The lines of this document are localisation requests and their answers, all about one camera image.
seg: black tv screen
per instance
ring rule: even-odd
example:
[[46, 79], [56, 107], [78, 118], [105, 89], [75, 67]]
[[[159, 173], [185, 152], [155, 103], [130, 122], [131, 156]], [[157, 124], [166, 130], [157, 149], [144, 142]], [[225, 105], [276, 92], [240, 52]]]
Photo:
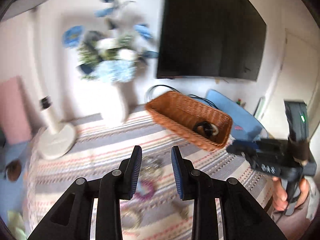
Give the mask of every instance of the black tv screen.
[[249, 0], [165, 0], [157, 78], [256, 81], [265, 37]]

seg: door frame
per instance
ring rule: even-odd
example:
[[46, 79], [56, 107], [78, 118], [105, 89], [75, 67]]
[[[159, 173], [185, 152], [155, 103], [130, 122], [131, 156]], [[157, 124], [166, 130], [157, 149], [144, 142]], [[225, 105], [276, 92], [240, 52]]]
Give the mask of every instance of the door frame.
[[[283, 63], [284, 63], [288, 34], [295, 36], [296, 38], [304, 41], [309, 46], [311, 46], [316, 51], [318, 51], [319, 55], [320, 55], [320, 48], [317, 47], [316, 45], [314, 45], [312, 42], [310, 42], [304, 38], [301, 38], [300, 36], [293, 33], [292, 31], [290, 31], [287, 28], [285, 28], [284, 30], [285, 30], [285, 37], [284, 37], [284, 43], [283, 43], [283, 48], [282, 48], [282, 53], [281, 53], [280, 68], [276, 72], [274, 80], [270, 82], [270, 83], [274, 83], [274, 84], [272, 86], [270, 96], [269, 96], [267, 102], [265, 102], [265, 106], [263, 107], [263, 112], [260, 115], [261, 117], [258, 118], [259, 121], [263, 118], [267, 108], [269, 107], [269, 103], [271, 101], [271, 98], [273, 97], [273, 94], [275, 93], [276, 86], [278, 84], [279, 76], [282, 72], [282, 67], [283, 67]], [[307, 111], [308, 111], [308, 120], [309, 120], [309, 138], [311, 138], [314, 135], [317, 127], [320, 124], [320, 57], [318, 58], [318, 75], [317, 75], [317, 79], [316, 79], [316, 85], [315, 85], [314, 90], [312, 92], [310, 102], [307, 106]]]

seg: wicker basket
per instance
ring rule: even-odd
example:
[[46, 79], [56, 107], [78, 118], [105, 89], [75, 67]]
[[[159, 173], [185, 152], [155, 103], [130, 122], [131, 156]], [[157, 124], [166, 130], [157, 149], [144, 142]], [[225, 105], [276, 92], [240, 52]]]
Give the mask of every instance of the wicker basket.
[[[221, 149], [228, 141], [232, 127], [231, 117], [180, 93], [166, 92], [147, 103], [146, 110], [154, 122], [206, 151]], [[194, 125], [202, 121], [214, 124], [219, 133], [207, 139], [193, 132]]]

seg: human hand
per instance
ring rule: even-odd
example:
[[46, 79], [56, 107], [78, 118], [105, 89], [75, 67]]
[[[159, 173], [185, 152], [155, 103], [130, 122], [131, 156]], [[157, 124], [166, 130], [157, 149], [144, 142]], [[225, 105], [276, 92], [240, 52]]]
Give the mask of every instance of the human hand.
[[[273, 207], [278, 210], [278, 211], [284, 211], [288, 205], [288, 195], [284, 188], [281, 185], [281, 179], [278, 177], [272, 177], [273, 180], [273, 186], [274, 186], [274, 192], [273, 192]], [[297, 204], [295, 208], [303, 204], [309, 193], [310, 185], [309, 182], [303, 178], [300, 183], [299, 183], [299, 188], [300, 188], [300, 197], [297, 201]]]

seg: floor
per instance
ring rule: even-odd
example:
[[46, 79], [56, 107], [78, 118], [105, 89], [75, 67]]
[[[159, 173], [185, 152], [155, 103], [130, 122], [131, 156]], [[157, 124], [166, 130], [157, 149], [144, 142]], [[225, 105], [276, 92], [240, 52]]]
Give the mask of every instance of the floor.
[[6, 144], [4, 152], [0, 156], [0, 163], [7, 165], [14, 159], [20, 159], [22, 164], [22, 172], [15, 182], [4, 179], [4, 173], [0, 173], [0, 216], [7, 224], [7, 211], [14, 210], [22, 212], [22, 201], [24, 197], [23, 177], [25, 173], [25, 163], [29, 156], [28, 142], [15, 145]]

